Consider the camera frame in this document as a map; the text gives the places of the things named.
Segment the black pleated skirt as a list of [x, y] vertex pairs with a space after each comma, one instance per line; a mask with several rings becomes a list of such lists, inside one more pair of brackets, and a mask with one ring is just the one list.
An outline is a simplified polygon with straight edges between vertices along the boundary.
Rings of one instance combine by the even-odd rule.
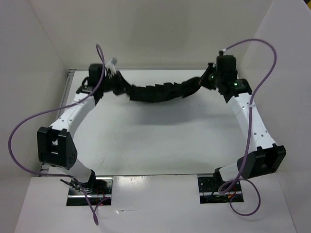
[[115, 95], [126, 94], [129, 100], [156, 103], [186, 98], [201, 88], [201, 77], [193, 77], [182, 83], [164, 83], [148, 86], [135, 86], [129, 84], [120, 72], [115, 75]]

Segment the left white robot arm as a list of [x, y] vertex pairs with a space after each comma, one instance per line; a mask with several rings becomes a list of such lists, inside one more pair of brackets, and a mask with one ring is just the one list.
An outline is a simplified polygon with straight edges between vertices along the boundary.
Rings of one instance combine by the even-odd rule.
[[103, 78], [100, 71], [89, 72], [76, 90], [74, 99], [63, 114], [48, 127], [37, 131], [37, 148], [39, 161], [61, 169], [72, 178], [71, 186], [86, 193], [93, 193], [98, 182], [95, 172], [83, 165], [78, 159], [77, 148], [73, 138], [78, 127], [95, 108], [106, 92], [121, 95], [130, 84], [120, 72], [108, 72]]

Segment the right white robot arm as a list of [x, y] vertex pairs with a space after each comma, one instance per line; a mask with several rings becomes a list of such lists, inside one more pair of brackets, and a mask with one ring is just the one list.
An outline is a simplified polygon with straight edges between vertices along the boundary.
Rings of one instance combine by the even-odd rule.
[[220, 77], [213, 63], [209, 63], [203, 73], [200, 85], [211, 90], [218, 90], [236, 116], [248, 145], [247, 154], [235, 163], [215, 169], [213, 185], [219, 191], [225, 190], [236, 177], [250, 179], [277, 171], [285, 158], [286, 149], [278, 145], [270, 136], [255, 102], [251, 100], [252, 90], [246, 79], [238, 79], [233, 72], [233, 79]]

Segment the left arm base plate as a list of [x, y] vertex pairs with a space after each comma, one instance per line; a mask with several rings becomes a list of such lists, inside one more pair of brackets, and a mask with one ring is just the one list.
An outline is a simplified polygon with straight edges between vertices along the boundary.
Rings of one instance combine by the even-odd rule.
[[[62, 182], [69, 186], [69, 192], [67, 197], [66, 206], [87, 206], [87, 200], [77, 185], [76, 181], [71, 179], [70, 182]], [[112, 202], [112, 187], [113, 187], [113, 177], [97, 176], [96, 177], [95, 188], [88, 189], [85, 187], [85, 192], [92, 206], [109, 206]]]

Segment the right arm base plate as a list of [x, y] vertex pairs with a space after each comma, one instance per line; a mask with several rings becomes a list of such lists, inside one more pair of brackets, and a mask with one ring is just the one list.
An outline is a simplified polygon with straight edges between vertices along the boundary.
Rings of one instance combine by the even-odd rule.
[[198, 176], [198, 189], [201, 204], [244, 202], [242, 187], [238, 182], [229, 192], [221, 195], [218, 193], [219, 185], [212, 176]]

